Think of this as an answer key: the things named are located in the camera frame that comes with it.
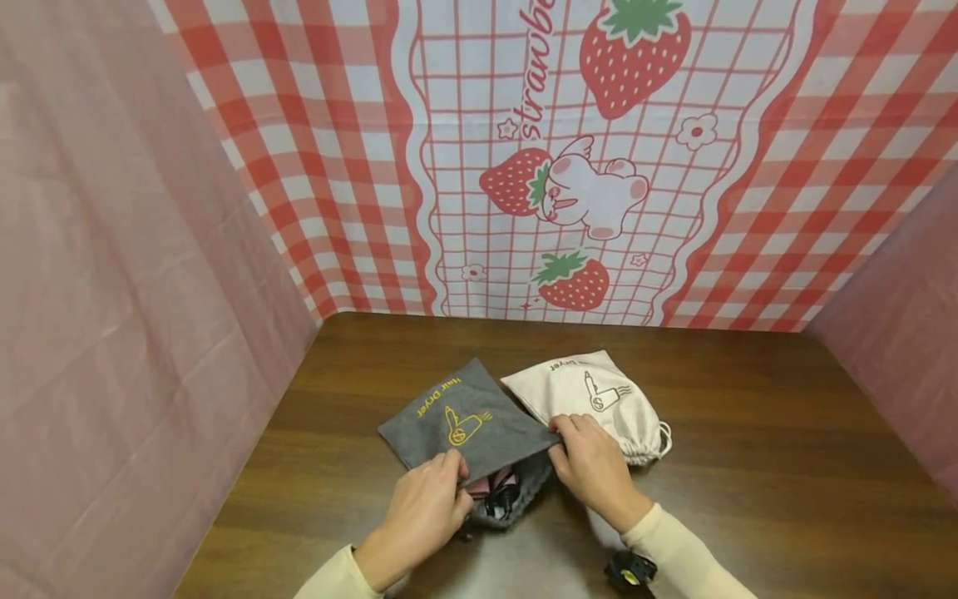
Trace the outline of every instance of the pink backdrop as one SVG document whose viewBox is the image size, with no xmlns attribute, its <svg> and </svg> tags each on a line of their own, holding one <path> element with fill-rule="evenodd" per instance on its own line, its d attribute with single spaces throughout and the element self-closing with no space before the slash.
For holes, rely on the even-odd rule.
<svg viewBox="0 0 958 599">
<path fill-rule="evenodd" d="M 958 504 L 958 170 L 812 321 Z"/>
<path fill-rule="evenodd" d="M 151 5 L 317 320 L 798 331 L 958 156 L 953 0 Z"/>
<path fill-rule="evenodd" d="M 0 189 L 0 597 L 169 597 L 315 325 L 142 3 L 0 3 Z"/>
</svg>

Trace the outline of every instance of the wooden table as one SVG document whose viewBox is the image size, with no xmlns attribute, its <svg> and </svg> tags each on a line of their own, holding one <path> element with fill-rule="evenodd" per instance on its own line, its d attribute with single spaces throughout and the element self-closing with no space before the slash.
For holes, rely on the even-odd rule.
<svg viewBox="0 0 958 599">
<path fill-rule="evenodd" d="M 339 314 L 316 338 L 177 597 L 291 597 L 388 504 L 376 427 L 479 357 L 495 377 L 606 349 L 672 425 L 635 479 L 762 598 L 958 597 L 958 514 L 828 351 L 797 334 Z M 409 597 L 613 597 L 582 507 L 549 486 L 454 542 Z"/>
</svg>

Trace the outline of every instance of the drawstring bag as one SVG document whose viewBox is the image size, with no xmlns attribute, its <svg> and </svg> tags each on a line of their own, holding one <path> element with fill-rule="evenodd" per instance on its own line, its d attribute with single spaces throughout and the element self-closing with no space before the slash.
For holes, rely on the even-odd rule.
<svg viewBox="0 0 958 599">
<path fill-rule="evenodd" d="M 475 499 L 471 522 L 505 529 L 552 474 L 546 449 L 559 437 L 530 418 L 499 388 L 478 359 L 427 389 L 379 434 L 409 470 L 458 449 Z"/>
<path fill-rule="evenodd" d="M 672 448 L 672 429 L 605 351 L 542 362 L 502 381 L 544 424 L 558 414 L 591 414 L 631 465 L 645 466 Z"/>
</svg>

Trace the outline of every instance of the white drawstring bag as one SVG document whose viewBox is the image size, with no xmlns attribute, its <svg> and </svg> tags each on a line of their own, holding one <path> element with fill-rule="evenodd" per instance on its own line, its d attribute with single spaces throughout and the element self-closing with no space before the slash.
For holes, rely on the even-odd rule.
<svg viewBox="0 0 958 599">
<path fill-rule="evenodd" d="M 645 466 L 672 448 L 672 429 L 605 350 L 542 362 L 502 382 L 544 424 L 558 414 L 591 414 L 630 465 Z"/>
</svg>

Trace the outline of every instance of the strawberry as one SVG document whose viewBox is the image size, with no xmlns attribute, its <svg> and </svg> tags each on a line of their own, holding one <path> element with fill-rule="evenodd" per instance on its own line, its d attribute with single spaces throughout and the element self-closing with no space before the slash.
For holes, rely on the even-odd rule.
<svg viewBox="0 0 958 599">
<path fill-rule="evenodd" d="M 645 101 L 681 66 L 692 24 L 672 0 L 611 0 L 582 37 L 579 66 L 599 114 L 611 121 Z"/>
<path fill-rule="evenodd" d="M 539 283 L 539 295 L 557 308 L 574 311 L 595 310 L 608 291 L 608 270 L 598 260 L 575 252 L 542 254 L 545 267 L 533 278 Z"/>
<path fill-rule="evenodd" d="M 552 158 L 541 148 L 526 148 L 479 176 L 479 187 L 492 203 L 508 215 L 536 213 L 545 197 L 545 180 Z"/>
</svg>

